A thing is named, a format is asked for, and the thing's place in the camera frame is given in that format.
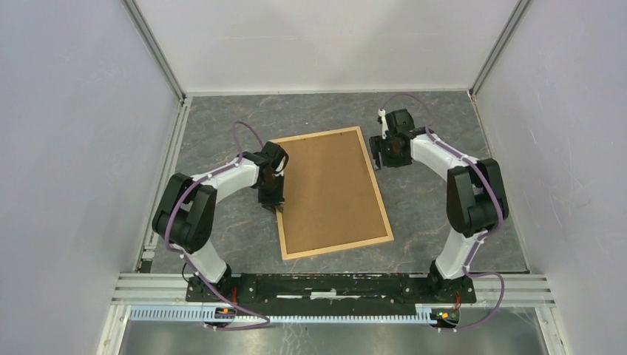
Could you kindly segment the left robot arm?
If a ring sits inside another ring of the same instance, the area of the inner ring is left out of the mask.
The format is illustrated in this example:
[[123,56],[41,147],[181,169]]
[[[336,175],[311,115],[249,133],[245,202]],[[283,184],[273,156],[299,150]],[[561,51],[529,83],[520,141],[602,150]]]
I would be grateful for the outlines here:
[[232,292],[230,268],[210,241],[217,204],[240,190],[254,189],[261,207],[281,212],[288,162],[288,153],[269,141],[260,151],[242,152],[213,171],[192,176],[176,173],[169,178],[152,230],[192,267],[214,301],[226,300]]

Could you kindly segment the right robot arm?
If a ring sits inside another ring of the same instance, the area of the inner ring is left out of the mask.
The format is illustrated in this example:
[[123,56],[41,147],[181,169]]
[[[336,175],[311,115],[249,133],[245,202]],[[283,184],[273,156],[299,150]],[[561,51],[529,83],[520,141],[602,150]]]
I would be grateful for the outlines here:
[[369,145],[376,168],[422,163],[447,185],[446,214],[451,226],[427,276],[427,293],[445,302],[468,288],[470,263],[487,235],[509,215],[498,162],[477,159],[445,143],[431,128],[418,128],[406,109],[378,111],[380,135]]

